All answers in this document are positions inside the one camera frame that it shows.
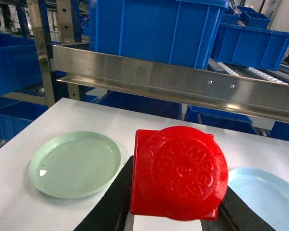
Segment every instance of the blue storage crate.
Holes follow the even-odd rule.
[[[19,101],[0,97],[0,108],[17,103],[17,102],[19,102]]]
[[[189,105],[185,114],[185,121],[249,134],[258,134],[252,125],[252,121],[246,115],[209,108]]]
[[[182,119],[181,103],[157,100],[138,95],[110,91],[95,103],[155,116]]]
[[[283,122],[275,122],[272,130],[268,132],[268,136],[284,141],[289,141],[289,124]]]
[[[228,5],[227,0],[92,0],[90,50],[204,69]]]
[[[0,96],[40,82],[34,40],[0,34]]]
[[[246,26],[266,29],[270,21],[271,19],[262,13],[244,12],[242,15],[242,22]]]
[[[234,10],[229,9],[223,13],[221,23],[228,23],[228,24],[236,25],[240,19],[241,19],[240,15],[235,14]]]
[[[86,102],[94,103],[97,100],[98,100],[98,97],[96,95],[88,95],[88,94],[86,94]]]
[[[221,23],[211,53],[217,62],[278,70],[289,33]]]
[[[86,35],[86,36],[90,35],[89,25],[90,25],[89,21],[86,21],[84,24],[82,24],[81,30],[82,30],[83,35]]]
[[[56,74],[56,78],[66,76],[66,72],[64,72],[64,71],[56,71],[55,74]]]
[[[12,36],[12,34],[2,33],[2,32],[0,32],[0,35],[2,35],[2,36]]]
[[[84,18],[80,20],[80,26],[85,25],[87,22],[89,22],[89,18]]]
[[[27,102],[0,108],[0,139],[12,139],[46,110],[47,106]]]

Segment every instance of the metal shelf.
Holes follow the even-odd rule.
[[[289,86],[206,70],[53,46],[58,81],[289,122]]]
[[[0,0],[0,3],[8,5],[17,5],[27,7],[29,3],[26,0]],[[46,0],[46,7],[50,11],[57,11],[57,2],[56,0]],[[80,14],[89,14],[89,11],[79,7]]]
[[[29,94],[28,92],[23,93],[23,92],[11,92],[5,95],[2,95],[4,98],[8,99],[13,99],[13,100],[20,100],[24,102],[29,102],[29,103],[37,103],[41,105],[47,105],[46,104],[46,97],[40,96],[40,95],[33,95]]]

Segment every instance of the shelving rack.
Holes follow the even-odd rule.
[[[52,46],[45,0],[0,2],[29,9],[45,88],[45,99],[31,96],[30,101],[52,106],[59,99],[59,81],[67,83],[69,97],[77,100],[84,100],[84,86],[101,87],[289,122],[289,85],[89,51],[87,43],[80,43],[76,0],[56,1],[64,44]],[[54,69],[67,75],[56,79]]]

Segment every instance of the white table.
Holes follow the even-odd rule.
[[[289,142],[145,115],[70,99],[61,99],[0,149],[0,231],[73,230],[102,198],[51,198],[37,190],[28,174],[35,152],[49,140],[72,131],[94,131],[119,147],[122,166],[133,155],[137,129],[195,127],[215,136],[229,170],[256,167],[289,182]],[[182,224],[167,218],[135,216],[134,230],[201,230],[200,222]]]

